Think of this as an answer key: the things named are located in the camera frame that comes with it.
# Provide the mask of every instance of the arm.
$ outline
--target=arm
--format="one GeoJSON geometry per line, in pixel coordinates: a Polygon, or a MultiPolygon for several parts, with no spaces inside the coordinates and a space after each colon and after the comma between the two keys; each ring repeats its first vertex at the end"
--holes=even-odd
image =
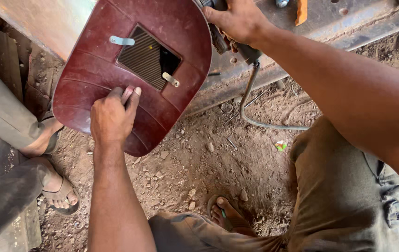
{"type": "Polygon", "coordinates": [[[156,251],[153,235],[134,192],[123,147],[131,133],[141,89],[115,88],[90,112],[95,140],[94,186],[88,247],[91,252],[156,251]]]}
{"type": "Polygon", "coordinates": [[[399,174],[399,71],[272,25],[252,0],[205,7],[209,22],[277,62],[354,146],[399,174]]]}

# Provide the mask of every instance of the foot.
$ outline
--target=foot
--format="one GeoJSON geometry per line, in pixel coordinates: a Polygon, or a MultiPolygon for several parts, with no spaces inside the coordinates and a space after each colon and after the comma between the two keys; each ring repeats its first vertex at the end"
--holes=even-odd
{"type": "MultiPolygon", "coordinates": [[[[221,212],[221,209],[224,210],[226,214],[226,218],[240,218],[243,221],[246,221],[233,206],[229,203],[229,201],[224,197],[218,197],[216,199],[216,204],[212,206],[212,210],[210,211],[210,215],[212,216],[212,221],[222,228],[226,228],[225,218],[221,212]]],[[[234,227],[231,230],[231,233],[239,233],[242,235],[248,235],[252,237],[257,237],[257,234],[253,231],[252,228],[248,227],[234,227]]]]}
{"type": "MultiPolygon", "coordinates": [[[[57,192],[61,188],[62,177],[55,171],[50,162],[48,160],[46,161],[47,162],[45,164],[52,175],[50,177],[49,182],[46,184],[46,186],[44,186],[42,190],[47,192],[57,192]]],[[[71,205],[75,205],[78,202],[78,198],[73,192],[73,190],[67,194],[67,198],[69,200],[70,205],[65,200],[47,199],[47,202],[50,205],[54,205],[56,208],[65,208],[65,209],[68,209],[71,205]]]]}
{"type": "Polygon", "coordinates": [[[55,117],[46,119],[42,123],[45,127],[38,139],[36,139],[29,146],[19,149],[19,151],[28,158],[41,156],[49,145],[50,137],[59,129],[64,127],[64,125],[58,122],[55,117]]]}

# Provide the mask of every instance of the maroon welding mask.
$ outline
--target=maroon welding mask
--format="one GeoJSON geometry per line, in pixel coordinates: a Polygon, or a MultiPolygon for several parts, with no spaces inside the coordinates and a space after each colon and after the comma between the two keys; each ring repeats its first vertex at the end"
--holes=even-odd
{"type": "Polygon", "coordinates": [[[90,134],[96,100],[114,87],[140,87],[125,152],[144,156],[200,89],[211,58],[209,26],[192,0],[99,0],[57,84],[53,113],[65,126],[90,134]]]}

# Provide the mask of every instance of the forearm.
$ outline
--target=forearm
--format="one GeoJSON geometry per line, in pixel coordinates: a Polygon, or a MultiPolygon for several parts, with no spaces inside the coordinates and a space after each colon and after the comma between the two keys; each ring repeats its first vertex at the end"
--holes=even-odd
{"type": "Polygon", "coordinates": [[[150,226],[129,178],[120,146],[96,145],[89,250],[156,251],[150,226]]]}
{"type": "Polygon", "coordinates": [[[399,71],[264,25],[252,45],[274,59],[354,146],[399,174],[399,71]]]}

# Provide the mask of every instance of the soil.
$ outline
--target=soil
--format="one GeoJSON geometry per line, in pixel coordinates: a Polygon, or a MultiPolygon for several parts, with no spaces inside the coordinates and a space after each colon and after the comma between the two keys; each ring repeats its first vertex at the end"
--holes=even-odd
{"type": "MultiPolygon", "coordinates": [[[[399,32],[353,52],[399,69],[399,32]]],[[[287,77],[284,83],[284,90],[268,85],[253,91],[251,100],[260,92],[265,93],[246,109],[247,115],[266,123],[310,126],[321,111],[292,78],[287,77]]],[[[226,112],[217,106],[181,119],[163,142],[144,157],[125,154],[142,208],[150,218],[161,211],[188,212],[194,201],[191,211],[207,215],[208,196],[220,192],[239,204],[260,236],[283,234],[295,203],[289,186],[291,147],[279,152],[274,144],[288,140],[290,145],[300,132],[250,126],[239,116],[224,124],[238,108],[233,101],[227,104],[223,106],[226,112]],[[207,147],[210,143],[213,152],[207,147]],[[161,173],[163,177],[158,178],[156,174],[161,173]],[[192,189],[196,192],[189,195],[192,189]],[[239,199],[242,189],[248,194],[246,202],[239,199]]],[[[60,138],[61,146],[51,159],[77,188],[82,209],[73,217],[63,217],[49,209],[44,200],[40,204],[43,243],[39,250],[85,252],[94,142],[90,135],[68,128],[60,138]]]]}

